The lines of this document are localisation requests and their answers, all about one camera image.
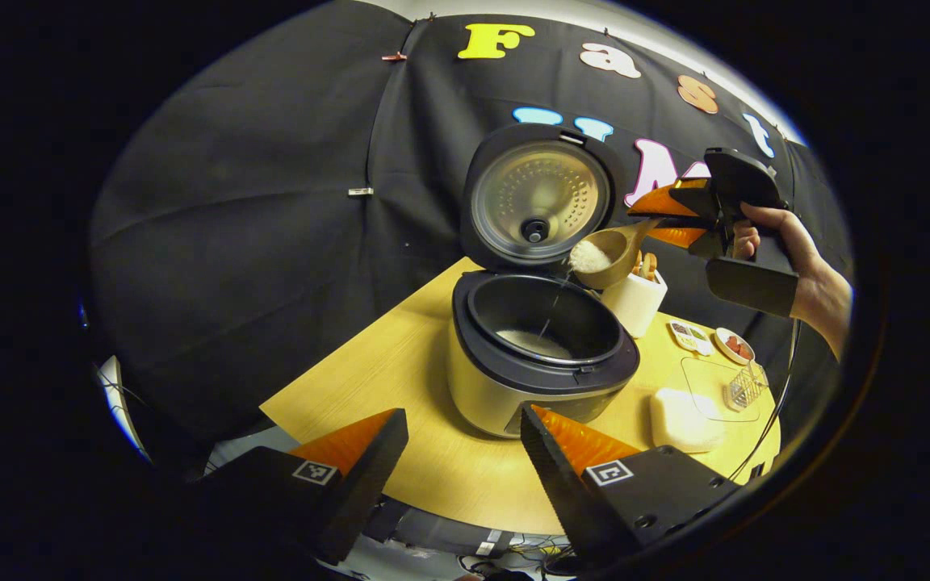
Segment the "small basket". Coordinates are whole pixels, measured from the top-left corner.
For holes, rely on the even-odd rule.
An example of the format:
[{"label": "small basket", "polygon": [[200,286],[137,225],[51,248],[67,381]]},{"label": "small basket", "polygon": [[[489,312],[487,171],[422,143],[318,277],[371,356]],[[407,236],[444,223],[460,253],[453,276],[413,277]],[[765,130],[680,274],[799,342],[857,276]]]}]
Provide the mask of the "small basket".
[{"label": "small basket", "polygon": [[731,380],[730,386],[723,388],[723,403],[735,412],[748,408],[764,389],[770,387],[767,382],[767,373],[759,363],[749,361],[737,378]]}]

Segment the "rice cooker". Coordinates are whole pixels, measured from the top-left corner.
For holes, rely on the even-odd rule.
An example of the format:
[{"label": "rice cooker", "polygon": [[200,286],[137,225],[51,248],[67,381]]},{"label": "rice cooker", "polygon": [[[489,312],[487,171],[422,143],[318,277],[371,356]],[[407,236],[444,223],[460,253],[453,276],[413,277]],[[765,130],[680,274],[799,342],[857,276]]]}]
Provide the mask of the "rice cooker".
[{"label": "rice cooker", "polygon": [[639,352],[593,291],[568,281],[568,254],[609,222],[624,173],[599,140],[519,124],[476,149],[463,196],[464,273],[451,295],[447,383],[470,424],[520,437],[536,403],[597,418],[638,370]]}]

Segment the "small bowl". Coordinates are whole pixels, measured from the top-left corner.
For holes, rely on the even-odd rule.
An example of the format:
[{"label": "small bowl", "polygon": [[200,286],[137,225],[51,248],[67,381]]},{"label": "small bowl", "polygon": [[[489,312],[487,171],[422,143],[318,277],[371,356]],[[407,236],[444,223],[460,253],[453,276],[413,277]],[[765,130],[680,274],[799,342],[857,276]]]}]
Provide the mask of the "small bowl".
[{"label": "small bowl", "polygon": [[[730,341],[731,337],[737,337],[738,343],[740,345],[745,345],[745,349],[748,349],[749,353],[752,353],[752,359],[745,359],[739,354],[735,353],[731,347],[727,346],[727,342]],[[748,344],[748,341],[742,339],[740,335],[733,331],[728,331],[726,328],[720,327],[716,328],[716,331],[713,333],[713,342],[716,343],[716,346],[726,354],[728,359],[739,364],[739,365],[748,365],[749,361],[756,359],[756,350],[752,348],[752,345]]]}]

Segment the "hand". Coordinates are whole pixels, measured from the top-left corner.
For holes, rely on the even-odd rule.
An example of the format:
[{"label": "hand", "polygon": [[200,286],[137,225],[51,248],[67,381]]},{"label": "hand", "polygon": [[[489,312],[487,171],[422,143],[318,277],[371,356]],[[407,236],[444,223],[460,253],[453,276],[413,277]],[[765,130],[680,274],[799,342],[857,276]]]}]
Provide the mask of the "hand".
[{"label": "hand", "polygon": [[791,313],[815,328],[835,357],[841,359],[848,335],[849,317],[853,313],[853,288],[835,269],[820,257],[813,239],[798,217],[775,208],[760,208],[741,203],[749,220],[734,224],[734,258],[748,260],[760,246],[760,234],[753,224],[779,231],[789,250],[791,267],[798,273]]}]

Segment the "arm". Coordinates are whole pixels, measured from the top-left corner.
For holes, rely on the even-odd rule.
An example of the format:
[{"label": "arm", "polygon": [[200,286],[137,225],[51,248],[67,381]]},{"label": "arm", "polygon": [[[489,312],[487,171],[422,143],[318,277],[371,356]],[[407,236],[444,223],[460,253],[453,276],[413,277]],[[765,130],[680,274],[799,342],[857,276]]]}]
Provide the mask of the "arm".
[{"label": "arm", "polygon": [[785,239],[791,265],[798,273],[791,313],[815,328],[836,359],[841,359],[842,346],[848,335],[849,317],[853,313],[853,287],[842,275],[820,257],[813,239],[795,214],[787,210],[759,208],[741,203],[741,211],[749,218],[734,226],[734,257],[749,258],[760,245],[760,235],[752,224],[776,229]]}]

